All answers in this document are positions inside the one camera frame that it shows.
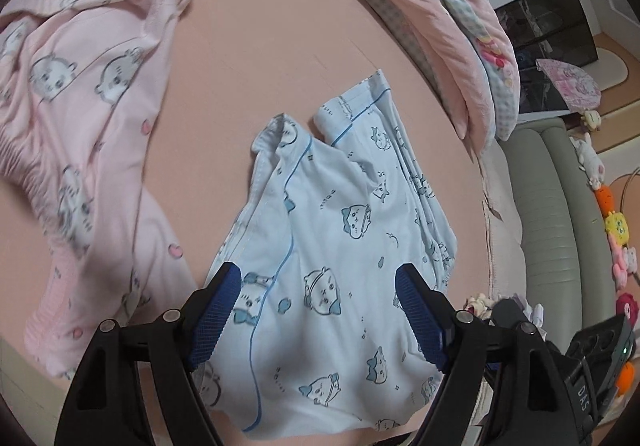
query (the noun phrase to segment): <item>yellow plush toy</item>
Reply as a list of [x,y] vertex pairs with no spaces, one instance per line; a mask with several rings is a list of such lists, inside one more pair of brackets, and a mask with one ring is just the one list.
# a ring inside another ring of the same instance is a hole
[[629,226],[622,213],[611,213],[604,219],[605,230],[616,240],[618,245],[629,243]]

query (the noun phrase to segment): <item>pink mattress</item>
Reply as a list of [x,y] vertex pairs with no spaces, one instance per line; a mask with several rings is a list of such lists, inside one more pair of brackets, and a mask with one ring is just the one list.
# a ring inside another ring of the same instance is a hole
[[[255,135],[283,111],[316,133],[310,119],[322,103],[382,68],[458,237],[450,300],[461,306],[466,296],[487,292],[478,166],[424,78],[358,0],[194,0],[178,23],[173,55],[145,183],[173,224],[198,282],[246,202]],[[1,181],[0,263],[0,333],[26,356],[22,331],[46,286],[49,252],[24,197]],[[159,416],[157,408],[149,412]],[[421,418],[415,416],[408,429]],[[214,413],[214,421],[225,443],[252,444],[223,415]],[[370,444],[384,436],[368,429],[318,444]]]

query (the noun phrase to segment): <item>upholstered headboard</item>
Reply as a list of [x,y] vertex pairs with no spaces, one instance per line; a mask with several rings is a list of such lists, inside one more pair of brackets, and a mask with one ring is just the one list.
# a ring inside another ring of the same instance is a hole
[[565,351],[577,330],[615,314],[604,222],[561,119],[521,124],[500,145],[522,219],[527,299],[544,305],[548,338]]

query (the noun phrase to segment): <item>pajama pants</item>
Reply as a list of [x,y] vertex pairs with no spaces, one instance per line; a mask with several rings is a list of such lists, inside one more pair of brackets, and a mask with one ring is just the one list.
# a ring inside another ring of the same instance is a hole
[[382,71],[325,103],[315,139],[287,115],[258,135],[249,201],[209,272],[242,289],[201,397],[252,439],[393,428],[440,374],[396,297],[411,262],[446,291],[456,238]]

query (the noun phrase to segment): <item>pink clothing with cartoon bear print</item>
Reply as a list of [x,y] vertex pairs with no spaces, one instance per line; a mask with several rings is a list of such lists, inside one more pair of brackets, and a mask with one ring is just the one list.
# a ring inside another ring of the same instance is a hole
[[53,376],[73,373],[102,320],[152,320],[196,288],[142,186],[190,1],[10,0],[0,13],[0,173],[49,240],[25,344]]

